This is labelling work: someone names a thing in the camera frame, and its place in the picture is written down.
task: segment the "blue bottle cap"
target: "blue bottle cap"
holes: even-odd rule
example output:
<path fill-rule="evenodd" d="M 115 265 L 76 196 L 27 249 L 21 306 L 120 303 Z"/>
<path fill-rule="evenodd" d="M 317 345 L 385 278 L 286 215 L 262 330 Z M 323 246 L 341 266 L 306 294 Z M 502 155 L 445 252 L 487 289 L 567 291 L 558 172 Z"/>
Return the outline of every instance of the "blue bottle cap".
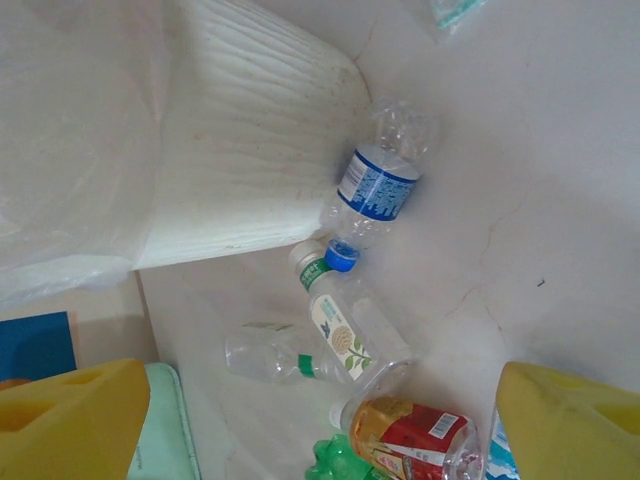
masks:
<path fill-rule="evenodd" d="M 324 254 L 324 261 L 337 272 L 350 271 L 360 258 L 360 252 L 347 243 L 332 239 Z"/>

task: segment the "water bottle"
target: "water bottle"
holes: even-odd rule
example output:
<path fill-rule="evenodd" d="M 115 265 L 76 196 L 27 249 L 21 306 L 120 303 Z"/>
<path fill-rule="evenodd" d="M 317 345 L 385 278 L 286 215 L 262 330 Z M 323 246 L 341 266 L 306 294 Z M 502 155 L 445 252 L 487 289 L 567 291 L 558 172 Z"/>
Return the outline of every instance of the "water bottle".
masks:
<path fill-rule="evenodd" d="M 353 394 L 364 398 L 395 391 L 415 356 L 374 294 L 357 276 L 329 268 L 318 242 L 302 242 L 289 261 L 311 296 L 311 321 L 347 375 Z"/>
<path fill-rule="evenodd" d="M 389 480 L 389 476 L 376 470 L 359 458 L 349 446 L 346 435 L 334 435 L 313 446 L 316 464 L 304 474 L 305 480 Z"/>
<path fill-rule="evenodd" d="M 250 323 L 225 338 L 227 368 L 235 375 L 279 385 L 305 378 L 349 383 L 333 353 L 306 328 Z"/>
<path fill-rule="evenodd" d="M 347 272 L 360 253 L 390 230 L 421 176 L 437 122 L 404 102 L 379 102 L 375 140 L 356 149 L 337 195 L 323 212 L 332 231 L 327 264 Z"/>
<path fill-rule="evenodd" d="M 471 419 L 407 400 L 341 401 L 334 427 L 353 451 L 393 478 L 480 480 L 484 457 Z"/>

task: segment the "blue bottle label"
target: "blue bottle label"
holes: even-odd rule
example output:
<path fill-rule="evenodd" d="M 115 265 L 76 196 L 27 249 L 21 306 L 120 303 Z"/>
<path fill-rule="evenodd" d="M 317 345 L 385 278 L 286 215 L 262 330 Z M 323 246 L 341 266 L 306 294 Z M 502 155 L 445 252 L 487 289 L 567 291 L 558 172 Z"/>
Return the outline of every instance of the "blue bottle label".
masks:
<path fill-rule="evenodd" d="M 338 195 L 355 211 L 374 220 L 394 220 L 415 185 L 415 178 L 404 178 L 384 171 L 356 150 L 338 186 Z"/>
<path fill-rule="evenodd" d="M 511 447 L 507 434 L 500 421 L 500 415 L 495 412 L 493 428 L 491 429 L 491 443 L 487 459 L 486 480 L 520 480 L 516 461 L 511 454 Z"/>

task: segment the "red bottle label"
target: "red bottle label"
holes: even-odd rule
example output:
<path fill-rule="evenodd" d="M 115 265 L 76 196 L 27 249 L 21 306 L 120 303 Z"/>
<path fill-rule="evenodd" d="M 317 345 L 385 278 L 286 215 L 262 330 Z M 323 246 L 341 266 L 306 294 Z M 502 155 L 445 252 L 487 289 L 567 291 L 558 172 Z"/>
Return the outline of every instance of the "red bottle label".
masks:
<path fill-rule="evenodd" d="M 464 417 L 404 400 L 380 398 L 363 404 L 353 421 L 358 455 L 401 480 L 441 480 L 453 438 Z"/>

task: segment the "crushed plastic bottle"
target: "crushed plastic bottle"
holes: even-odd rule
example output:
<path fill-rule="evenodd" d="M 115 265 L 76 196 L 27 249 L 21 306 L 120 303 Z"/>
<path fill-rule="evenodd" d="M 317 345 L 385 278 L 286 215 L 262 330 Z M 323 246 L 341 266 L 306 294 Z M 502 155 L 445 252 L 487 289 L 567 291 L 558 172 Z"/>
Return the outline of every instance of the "crushed plastic bottle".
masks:
<path fill-rule="evenodd" d="M 249 323 L 225 338 L 227 368 L 235 375 L 279 385 L 305 378 L 348 384 L 333 352 L 300 326 Z"/>
<path fill-rule="evenodd" d="M 311 321 L 355 396 L 392 393 L 407 378 L 415 355 L 360 278 L 329 268 L 323 250 L 318 242 L 307 241 L 289 255 L 311 296 Z"/>
<path fill-rule="evenodd" d="M 389 476 L 376 470 L 358 457 L 345 435 L 321 440 L 313 447 L 316 464 L 304 475 L 305 480 L 388 480 Z"/>
<path fill-rule="evenodd" d="M 329 415 L 353 451 L 394 478 L 480 480 L 484 458 L 473 422 L 390 397 L 338 402 Z"/>
<path fill-rule="evenodd" d="M 406 102 L 378 102 L 373 120 L 375 140 L 358 146 L 323 214 L 333 232 L 325 259 L 339 272 L 351 270 L 361 252 L 390 230 L 437 134 L 437 121 Z"/>

